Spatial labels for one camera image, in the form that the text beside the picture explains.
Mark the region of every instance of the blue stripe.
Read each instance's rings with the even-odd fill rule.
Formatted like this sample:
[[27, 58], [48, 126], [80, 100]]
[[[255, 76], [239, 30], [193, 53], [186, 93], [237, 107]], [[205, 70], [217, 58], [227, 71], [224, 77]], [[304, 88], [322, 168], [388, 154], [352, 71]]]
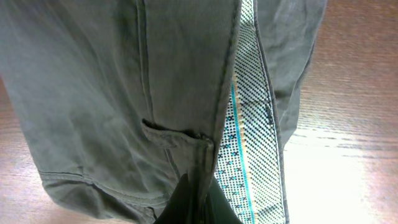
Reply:
[[233, 104], [233, 108], [234, 108], [236, 138], [238, 139], [238, 147], [239, 147], [241, 165], [242, 165], [242, 170], [243, 170], [244, 186], [246, 188], [246, 194], [248, 195], [248, 204], [249, 204], [249, 209], [250, 209], [250, 214], [251, 214], [251, 220], [252, 220], [252, 223], [254, 223], [254, 212], [253, 212], [253, 207], [251, 205], [251, 197], [250, 197], [249, 186], [248, 186], [248, 177], [246, 176], [246, 168], [244, 166], [244, 161], [243, 161], [243, 150], [242, 150], [241, 135], [240, 135], [240, 131], [239, 131], [238, 112], [236, 111], [234, 84], [231, 85], [231, 97], [232, 97], [232, 104]]

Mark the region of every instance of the wooden floor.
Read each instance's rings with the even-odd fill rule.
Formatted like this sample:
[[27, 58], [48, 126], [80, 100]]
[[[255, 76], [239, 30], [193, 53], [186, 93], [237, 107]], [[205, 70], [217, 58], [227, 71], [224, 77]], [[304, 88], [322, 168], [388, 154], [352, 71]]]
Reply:
[[[285, 150], [292, 223], [398, 223], [397, 0], [329, 1]], [[51, 202], [2, 84], [0, 223], [121, 223]]]

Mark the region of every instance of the white patterned fabric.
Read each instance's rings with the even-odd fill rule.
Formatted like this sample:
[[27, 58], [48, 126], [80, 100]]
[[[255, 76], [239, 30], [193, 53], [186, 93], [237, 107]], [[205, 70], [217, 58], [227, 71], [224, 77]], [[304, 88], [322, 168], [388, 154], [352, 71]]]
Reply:
[[215, 177], [243, 223], [285, 223], [276, 121], [251, 0], [242, 2], [234, 71]]

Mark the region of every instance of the brown wood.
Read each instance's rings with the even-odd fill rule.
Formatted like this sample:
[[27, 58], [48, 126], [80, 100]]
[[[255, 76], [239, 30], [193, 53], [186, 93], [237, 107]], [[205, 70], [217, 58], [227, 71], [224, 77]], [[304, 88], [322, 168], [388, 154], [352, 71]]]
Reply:
[[[398, 1], [331, 0], [285, 147], [292, 223], [398, 223]], [[0, 223], [99, 221], [45, 194], [0, 85]]]

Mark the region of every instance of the fabric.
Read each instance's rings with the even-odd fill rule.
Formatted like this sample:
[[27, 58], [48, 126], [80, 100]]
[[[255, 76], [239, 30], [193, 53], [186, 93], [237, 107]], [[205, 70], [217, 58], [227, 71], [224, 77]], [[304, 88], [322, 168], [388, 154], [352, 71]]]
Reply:
[[[0, 74], [44, 189], [102, 219], [173, 222], [177, 202], [185, 223], [288, 223], [282, 148], [324, 5], [1, 1]], [[243, 135], [237, 207], [218, 156]]]

